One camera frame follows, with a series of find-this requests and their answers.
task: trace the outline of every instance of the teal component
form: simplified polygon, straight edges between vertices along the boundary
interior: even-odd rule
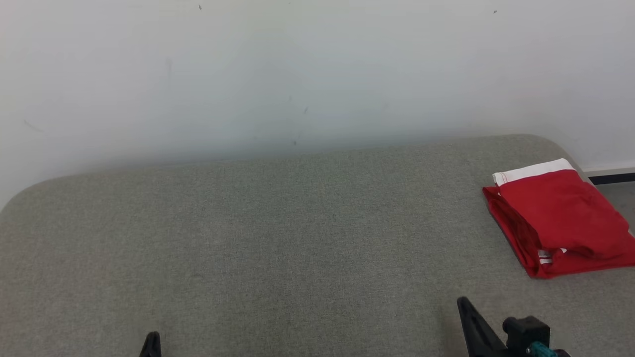
[[[529,354],[533,357],[558,357],[552,349],[540,342],[532,342],[529,345]]]

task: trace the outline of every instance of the red cloth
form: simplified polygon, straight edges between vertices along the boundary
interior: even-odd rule
[[[530,276],[635,266],[628,223],[575,170],[525,177],[483,193]]]

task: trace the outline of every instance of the white wall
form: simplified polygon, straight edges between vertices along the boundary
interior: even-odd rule
[[[497,133],[632,167],[634,14],[631,0],[0,0],[0,207],[90,170]]]

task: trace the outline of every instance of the black baseboard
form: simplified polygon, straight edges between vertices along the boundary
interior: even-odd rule
[[[635,173],[621,173],[620,175],[606,175],[589,177],[594,185],[617,184],[619,182],[635,181]]]

